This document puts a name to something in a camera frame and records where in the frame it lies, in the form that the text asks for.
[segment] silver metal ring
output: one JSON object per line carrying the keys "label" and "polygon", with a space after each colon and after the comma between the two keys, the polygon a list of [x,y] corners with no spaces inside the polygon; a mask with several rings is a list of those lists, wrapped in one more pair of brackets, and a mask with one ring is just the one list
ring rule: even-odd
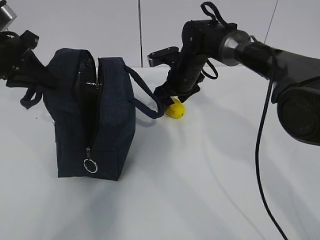
{"label": "silver metal ring", "polygon": [[[88,167],[87,167],[87,165],[86,165],[86,162],[87,161],[89,161],[89,162],[91,162],[91,163],[93,163],[94,164],[94,166],[95,166],[95,170],[94,171],[91,171],[91,170],[89,170],[88,169]],[[85,159],[84,161],[83,161],[83,166],[84,166],[84,168],[85,168],[85,170],[87,170],[89,173],[91,173],[91,174],[95,174],[96,172],[98,172],[98,165],[97,165],[97,163],[96,162],[94,162],[92,159]]]}

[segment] fabric bag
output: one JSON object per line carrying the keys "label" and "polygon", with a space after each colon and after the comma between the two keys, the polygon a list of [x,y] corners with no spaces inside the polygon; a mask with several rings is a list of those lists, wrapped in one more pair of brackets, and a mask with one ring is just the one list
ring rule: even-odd
{"label": "fabric bag", "polygon": [[[58,50],[47,69],[59,87],[46,90],[44,104],[55,121],[58,177],[117,181],[136,131],[136,107],[152,119],[164,115],[157,97],[121,57],[95,61],[89,51]],[[156,102],[158,112],[134,97],[130,76]],[[21,104],[29,108],[35,91]]]}

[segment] bag handle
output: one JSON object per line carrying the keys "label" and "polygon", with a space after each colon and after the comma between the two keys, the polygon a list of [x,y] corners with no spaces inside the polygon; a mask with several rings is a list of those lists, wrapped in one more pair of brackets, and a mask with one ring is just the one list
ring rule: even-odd
{"label": "bag handle", "polygon": [[37,105],[41,99],[42,99],[42,92],[37,91],[36,89],[30,87],[27,89],[24,97],[20,100],[20,104],[26,109],[29,109],[34,105]]}
{"label": "bag handle", "polygon": [[158,112],[151,110],[148,106],[146,106],[140,100],[136,99],[134,96],[129,97],[128,101],[132,103],[136,108],[138,108],[141,112],[143,112],[145,115],[147,115],[149,118],[152,118],[152,119],[161,118],[165,114],[165,111],[164,111],[164,107],[162,106],[157,96],[152,93],[152,91],[147,86],[145,81],[132,68],[125,65],[124,69],[131,75],[133,80],[140,86],[140,88],[142,88],[145,91],[145,93],[148,94],[155,101],[158,108]]}

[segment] black cable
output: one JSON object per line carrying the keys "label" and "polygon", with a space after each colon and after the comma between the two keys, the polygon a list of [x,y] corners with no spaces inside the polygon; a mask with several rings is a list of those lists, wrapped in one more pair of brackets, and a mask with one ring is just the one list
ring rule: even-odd
{"label": "black cable", "polygon": [[265,194],[264,194],[264,190],[263,190],[263,187],[262,187],[261,177],[260,177],[260,167],[259,167],[260,142],[261,142],[262,130],[264,128],[264,124],[265,124],[265,120],[266,120],[266,115],[267,115],[267,110],[268,110],[268,106],[269,106],[272,87],[273,87],[273,84],[274,84],[275,70],[276,70],[276,67],[278,66],[277,57],[276,57],[276,53],[275,53],[274,49],[272,49],[271,47],[268,47],[268,49],[269,49],[269,51],[271,52],[271,55],[272,55],[272,74],[271,74],[271,78],[270,78],[270,81],[269,81],[268,90],[267,90],[266,97],[265,97],[265,103],[264,103],[264,106],[263,106],[261,121],[260,121],[260,125],[259,125],[259,130],[258,130],[258,134],[257,134],[257,138],[256,138],[256,145],[255,145],[255,172],[256,172],[256,178],[257,178],[257,183],[258,183],[258,187],[259,187],[259,192],[260,192],[260,195],[261,195],[262,202],[263,202],[263,205],[265,207],[265,210],[268,213],[268,215],[271,218],[271,220],[274,223],[274,225],[276,226],[276,228],[278,229],[278,231],[280,232],[280,234],[283,237],[283,239],[284,240],[288,240],[286,234],[281,229],[280,225],[277,223],[275,217],[273,216],[273,214],[271,213],[271,211],[269,209],[269,206],[267,204],[266,197],[265,197]]}

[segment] yellow ball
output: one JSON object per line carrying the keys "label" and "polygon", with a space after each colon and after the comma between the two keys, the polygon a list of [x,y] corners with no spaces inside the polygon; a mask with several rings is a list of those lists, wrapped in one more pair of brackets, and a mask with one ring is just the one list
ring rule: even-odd
{"label": "yellow ball", "polygon": [[174,119],[182,118],[186,112],[185,106],[178,99],[174,97],[171,99],[174,101],[174,104],[170,105],[165,113]]}

